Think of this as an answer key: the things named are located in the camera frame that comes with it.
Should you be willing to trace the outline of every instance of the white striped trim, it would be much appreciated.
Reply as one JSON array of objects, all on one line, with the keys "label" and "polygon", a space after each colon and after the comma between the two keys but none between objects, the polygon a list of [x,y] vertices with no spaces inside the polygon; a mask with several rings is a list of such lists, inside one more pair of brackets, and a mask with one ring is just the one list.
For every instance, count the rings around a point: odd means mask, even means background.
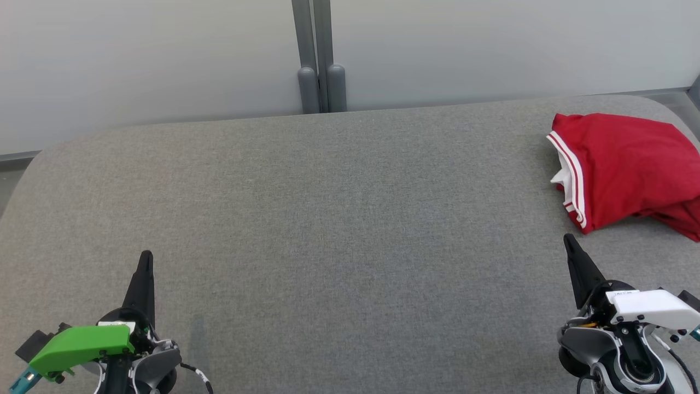
[{"label": "white striped trim", "polygon": [[566,146],[566,143],[556,131],[552,130],[552,132],[547,136],[547,139],[564,157],[566,164],[571,171],[572,204],[570,207],[573,207],[573,209],[570,210],[569,207],[566,207],[566,211],[571,212],[572,210],[575,210],[577,214],[576,221],[579,222],[581,229],[585,229],[588,221],[586,220],[586,200],[583,188],[583,170],[581,168],[581,163],[571,149]]}]

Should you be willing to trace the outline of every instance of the red garment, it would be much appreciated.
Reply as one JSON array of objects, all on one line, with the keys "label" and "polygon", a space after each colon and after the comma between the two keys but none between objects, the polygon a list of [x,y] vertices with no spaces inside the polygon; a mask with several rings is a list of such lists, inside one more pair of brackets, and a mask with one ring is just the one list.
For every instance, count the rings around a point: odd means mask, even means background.
[{"label": "red garment", "polygon": [[547,138],[552,179],[584,234],[629,215],[651,216],[700,242],[700,154],[675,126],[630,116],[557,114]]}]

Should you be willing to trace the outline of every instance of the floor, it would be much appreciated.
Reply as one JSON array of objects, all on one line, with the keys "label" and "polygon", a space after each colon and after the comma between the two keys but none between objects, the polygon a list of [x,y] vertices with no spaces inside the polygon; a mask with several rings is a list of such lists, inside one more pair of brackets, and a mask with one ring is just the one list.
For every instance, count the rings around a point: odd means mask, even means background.
[{"label": "floor", "polygon": [[[685,92],[649,92],[648,94],[642,93],[638,95],[650,98],[651,100],[667,106],[688,125],[690,130],[692,130],[695,136],[700,140],[700,111],[695,107],[693,102],[690,101],[690,98],[688,98]],[[15,189],[15,186],[17,186],[17,183],[20,181],[30,161],[31,160],[24,159],[10,163],[0,162],[0,217],[7,206],[7,202],[10,200],[12,191]]]}]

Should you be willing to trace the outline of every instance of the black cable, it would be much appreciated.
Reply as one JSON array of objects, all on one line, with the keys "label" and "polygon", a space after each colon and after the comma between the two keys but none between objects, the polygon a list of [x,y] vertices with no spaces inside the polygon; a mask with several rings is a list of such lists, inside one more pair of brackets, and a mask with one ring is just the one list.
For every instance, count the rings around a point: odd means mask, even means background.
[{"label": "black cable", "polygon": [[592,381],[598,381],[598,378],[596,378],[593,375],[583,375],[580,378],[578,378],[578,383],[576,384],[576,394],[581,394],[581,384],[583,383],[584,380],[586,379],[591,379]]},{"label": "black cable", "polygon": [[673,358],[675,358],[678,364],[680,364],[680,367],[683,368],[683,371],[685,372],[686,376],[688,376],[688,380],[690,380],[690,385],[693,386],[693,394],[698,394],[698,386],[695,383],[695,378],[693,377],[693,374],[690,373],[690,370],[685,365],[683,360],[681,360],[680,357],[678,357],[676,352],[674,352],[671,349],[669,349],[668,352],[673,356]]},{"label": "black cable", "polygon": [[209,379],[207,379],[207,377],[204,375],[204,372],[198,370],[192,365],[185,364],[184,362],[181,362],[180,366],[182,368],[189,369],[190,371],[193,371],[194,373],[199,375],[199,377],[202,378],[204,384],[206,385],[206,390],[209,392],[209,394],[214,394],[214,389],[211,388],[211,383],[209,383]]}]

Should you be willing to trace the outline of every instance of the white wall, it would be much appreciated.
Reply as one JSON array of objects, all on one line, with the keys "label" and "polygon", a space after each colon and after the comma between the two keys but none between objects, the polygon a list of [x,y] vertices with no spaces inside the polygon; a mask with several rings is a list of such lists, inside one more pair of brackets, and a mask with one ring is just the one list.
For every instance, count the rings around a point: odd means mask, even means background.
[{"label": "white wall", "polygon": [[331,0],[348,110],[690,86],[697,0]]},{"label": "white wall", "polygon": [[114,125],[300,114],[289,0],[1,0],[0,154]]}]

